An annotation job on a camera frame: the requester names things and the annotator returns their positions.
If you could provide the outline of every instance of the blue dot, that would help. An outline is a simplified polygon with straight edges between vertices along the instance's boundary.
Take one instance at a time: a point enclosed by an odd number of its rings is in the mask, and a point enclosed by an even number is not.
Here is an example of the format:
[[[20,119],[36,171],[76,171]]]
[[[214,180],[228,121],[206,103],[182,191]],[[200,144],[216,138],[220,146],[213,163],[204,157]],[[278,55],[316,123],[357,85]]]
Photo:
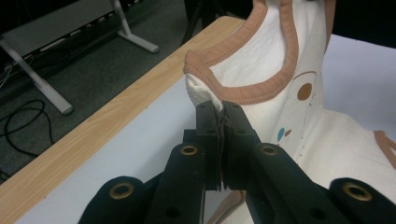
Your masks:
[[[283,134],[285,134],[285,129],[284,129],[284,128],[281,128],[281,129],[279,130],[279,133],[277,133],[277,141],[278,141],[278,142],[280,141],[280,139],[282,139]]]

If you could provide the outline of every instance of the gray carpet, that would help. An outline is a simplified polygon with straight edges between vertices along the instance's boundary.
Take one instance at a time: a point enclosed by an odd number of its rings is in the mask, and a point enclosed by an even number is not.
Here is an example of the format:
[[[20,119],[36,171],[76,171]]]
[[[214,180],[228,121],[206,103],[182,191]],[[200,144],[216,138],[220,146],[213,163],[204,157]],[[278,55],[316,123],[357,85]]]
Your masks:
[[[57,68],[49,72],[38,69],[45,71],[42,72],[44,75],[39,75],[73,105],[75,110],[72,114],[61,115],[32,85],[29,77],[23,75],[0,90],[0,118],[28,101],[40,99],[45,102],[45,112],[49,115],[56,142],[175,51],[187,28],[183,0],[145,0],[130,7],[126,17],[132,32],[158,45],[161,48],[159,53],[149,53],[118,37],[118,18],[112,16],[101,23],[100,31],[95,31],[99,35],[77,57],[68,60],[68,63],[62,63],[63,56],[53,54],[44,61],[53,60],[58,65]],[[29,105],[34,108],[39,106],[38,103]],[[37,113],[34,110],[22,111],[12,119],[8,129],[22,126]],[[3,133],[4,126],[5,122],[2,121],[0,133]],[[10,138],[17,147],[35,154],[40,154],[51,146],[49,124],[44,115],[26,128],[11,134]],[[13,175],[33,159],[32,156],[16,151],[4,136],[0,137],[2,172]]]

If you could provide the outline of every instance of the black cable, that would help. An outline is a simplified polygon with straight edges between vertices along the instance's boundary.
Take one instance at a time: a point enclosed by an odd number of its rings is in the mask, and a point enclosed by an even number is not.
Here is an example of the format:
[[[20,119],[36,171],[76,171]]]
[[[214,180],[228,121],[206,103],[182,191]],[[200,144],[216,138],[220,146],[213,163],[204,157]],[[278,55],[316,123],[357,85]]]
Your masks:
[[[40,107],[39,108],[34,108],[34,107],[26,107],[30,104],[34,104],[34,103],[40,103]],[[36,121],[41,115],[44,115],[47,119],[47,122],[49,124],[49,140],[51,141],[52,144],[55,143],[55,141],[53,140],[52,137],[52,128],[51,128],[51,122],[50,122],[50,117],[49,115],[44,111],[45,109],[45,103],[42,100],[32,100],[29,101],[25,104],[23,104],[22,106],[20,106],[18,109],[16,109],[14,112],[6,115],[5,117],[0,118],[0,122],[3,122],[4,120],[6,121],[6,124],[4,126],[4,132],[0,133],[0,137],[5,137],[7,139],[7,142],[18,152],[20,152],[21,154],[25,154],[31,157],[38,157],[39,155],[26,151],[24,149],[21,149],[19,147],[17,147],[12,140],[10,139],[10,135],[12,133],[16,133],[17,131],[22,130],[23,128],[28,127],[29,125],[31,125],[34,121]],[[22,124],[20,127],[17,127],[13,130],[9,130],[8,126],[10,124],[10,122],[12,121],[12,119],[19,113],[24,112],[24,111],[38,111],[37,114],[34,115],[34,117],[32,119],[30,119],[28,122],[26,122],[25,124]],[[10,178],[11,175],[7,174],[6,172],[0,170],[0,179],[6,181],[8,178]]]

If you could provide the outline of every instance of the brass grommet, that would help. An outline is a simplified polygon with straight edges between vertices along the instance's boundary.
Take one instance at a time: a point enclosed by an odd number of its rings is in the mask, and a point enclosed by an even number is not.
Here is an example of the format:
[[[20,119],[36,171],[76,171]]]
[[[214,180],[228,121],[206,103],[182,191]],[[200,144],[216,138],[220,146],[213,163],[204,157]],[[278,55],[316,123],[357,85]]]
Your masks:
[[[134,192],[134,185],[123,182],[116,184],[108,193],[112,199],[119,200],[130,196]]]
[[[365,188],[350,182],[346,182],[343,186],[344,192],[356,200],[368,202],[373,199],[372,194]]]
[[[180,150],[180,153],[185,155],[185,156],[192,156],[195,153],[197,153],[198,148],[193,147],[193,146],[185,146]]]
[[[275,156],[277,154],[276,148],[273,147],[263,147],[262,152],[269,156]]]

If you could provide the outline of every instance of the fabric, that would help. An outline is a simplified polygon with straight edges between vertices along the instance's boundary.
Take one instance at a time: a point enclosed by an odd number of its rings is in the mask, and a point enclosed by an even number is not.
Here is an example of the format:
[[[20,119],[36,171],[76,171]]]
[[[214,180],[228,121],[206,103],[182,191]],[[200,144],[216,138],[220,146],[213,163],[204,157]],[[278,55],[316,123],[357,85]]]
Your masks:
[[[250,16],[234,34],[187,53],[187,90],[195,105],[211,100],[221,110],[222,101],[240,104],[261,141],[283,147],[321,186],[356,178],[396,202],[390,154],[395,144],[323,108],[321,66],[334,4],[253,0]],[[234,214],[240,218],[237,209],[225,222],[233,223]]]

